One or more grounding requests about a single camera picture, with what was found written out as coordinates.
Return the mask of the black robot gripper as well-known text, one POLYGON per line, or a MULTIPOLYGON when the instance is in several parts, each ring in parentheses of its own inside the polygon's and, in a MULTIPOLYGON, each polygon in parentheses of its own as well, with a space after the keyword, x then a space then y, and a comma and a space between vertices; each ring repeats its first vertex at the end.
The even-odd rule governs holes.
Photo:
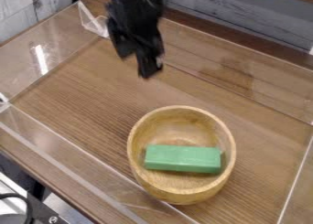
POLYGON ((163 70, 163 39, 158 24, 165 0, 110 0, 107 32, 122 59, 135 53, 138 75, 149 79, 163 70))

